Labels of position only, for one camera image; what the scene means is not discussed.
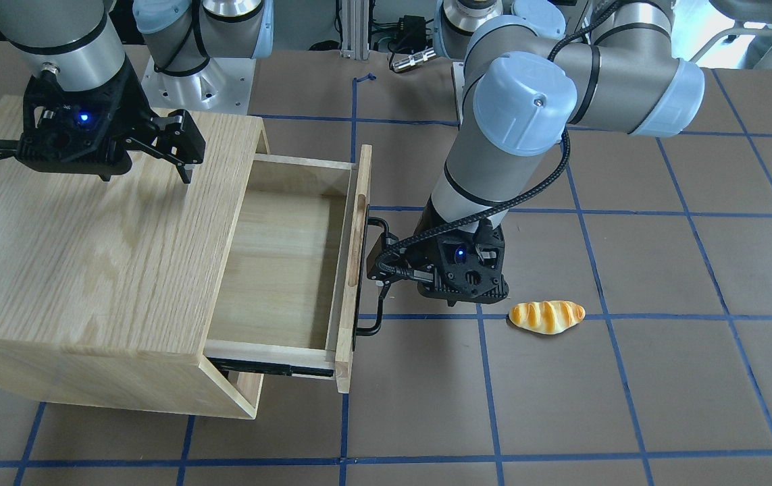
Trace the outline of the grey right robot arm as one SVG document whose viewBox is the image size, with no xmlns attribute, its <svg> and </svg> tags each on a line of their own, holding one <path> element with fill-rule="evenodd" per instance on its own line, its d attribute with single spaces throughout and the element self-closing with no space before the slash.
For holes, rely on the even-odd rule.
<svg viewBox="0 0 772 486">
<path fill-rule="evenodd" d="M 274 3 L 136 1 L 132 13 L 173 107 L 166 116 L 152 110 L 103 2 L 0 1 L 0 32 L 31 70 L 22 134 L 0 139 L 0 160 L 109 181 L 129 172 L 139 151 L 189 184 L 207 147 L 191 113 L 224 102 L 217 59 L 271 55 Z"/>
</svg>

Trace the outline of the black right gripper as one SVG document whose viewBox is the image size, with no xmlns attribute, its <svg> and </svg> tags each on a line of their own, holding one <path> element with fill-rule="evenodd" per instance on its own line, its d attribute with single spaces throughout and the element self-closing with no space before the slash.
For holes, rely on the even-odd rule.
<svg viewBox="0 0 772 486">
<path fill-rule="evenodd" d="M 22 99 L 14 157 L 43 173 L 91 174 L 104 181 L 132 168 L 128 151 L 163 159 L 190 184 L 206 142 L 185 109 L 156 115 L 135 71 L 119 71 L 86 91 L 64 91 L 55 74 L 31 77 Z"/>
</svg>

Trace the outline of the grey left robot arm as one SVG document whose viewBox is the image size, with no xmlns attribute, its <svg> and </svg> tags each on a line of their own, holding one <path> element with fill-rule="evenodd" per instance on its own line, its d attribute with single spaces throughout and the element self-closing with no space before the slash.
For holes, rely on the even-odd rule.
<svg viewBox="0 0 772 486">
<path fill-rule="evenodd" d="M 384 232 L 367 277 L 387 290 L 413 281 L 426 298 L 492 304 L 503 277 L 507 210 L 567 168 L 568 124 L 674 136 L 704 96 L 704 74 L 673 56 L 672 1 L 609 1 L 567 36 L 545 1 L 487 19 L 464 55 L 459 134 L 411 237 Z"/>
</svg>

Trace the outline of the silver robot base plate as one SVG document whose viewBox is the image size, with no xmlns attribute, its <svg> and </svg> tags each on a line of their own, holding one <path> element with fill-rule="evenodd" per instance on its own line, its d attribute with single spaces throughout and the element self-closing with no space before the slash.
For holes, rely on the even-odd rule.
<svg viewBox="0 0 772 486">
<path fill-rule="evenodd" d="M 150 59 L 141 86 L 152 107 L 246 115 L 256 65 L 256 59 L 213 58 L 199 73 L 173 77 L 156 73 Z"/>
</svg>

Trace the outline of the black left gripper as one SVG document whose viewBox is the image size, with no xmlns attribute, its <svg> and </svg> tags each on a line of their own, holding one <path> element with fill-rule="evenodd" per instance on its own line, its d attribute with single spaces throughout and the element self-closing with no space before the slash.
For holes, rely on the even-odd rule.
<svg viewBox="0 0 772 486">
<path fill-rule="evenodd" d="M 505 238 L 502 228 L 489 219 L 479 221 L 475 233 L 454 229 L 411 245 L 402 263 L 414 271 L 429 273 L 429 282 L 417 283 L 421 296 L 447 302 L 500 302 L 509 295 L 503 277 Z M 394 274 L 376 264 L 383 250 L 398 242 L 393 233 L 382 233 L 367 256 L 367 278 L 388 294 Z"/>
</svg>

